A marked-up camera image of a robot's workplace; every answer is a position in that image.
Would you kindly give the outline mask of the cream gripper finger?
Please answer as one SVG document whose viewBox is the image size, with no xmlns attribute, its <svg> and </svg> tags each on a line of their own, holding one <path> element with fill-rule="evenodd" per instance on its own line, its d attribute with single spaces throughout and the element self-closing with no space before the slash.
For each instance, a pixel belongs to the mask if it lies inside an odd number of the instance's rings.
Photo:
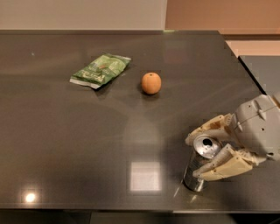
<svg viewBox="0 0 280 224">
<path fill-rule="evenodd" d="M 232 114 L 217 115 L 189 133 L 185 143 L 193 146 L 197 137 L 210 137 L 219 143 L 235 141 L 235 134 L 230 129 L 232 118 Z"/>
<path fill-rule="evenodd" d="M 192 175 L 205 181 L 226 179 L 249 172 L 265 160 L 266 156 L 247 149 L 234 150 L 228 143 L 216 157 L 195 170 Z"/>
</svg>

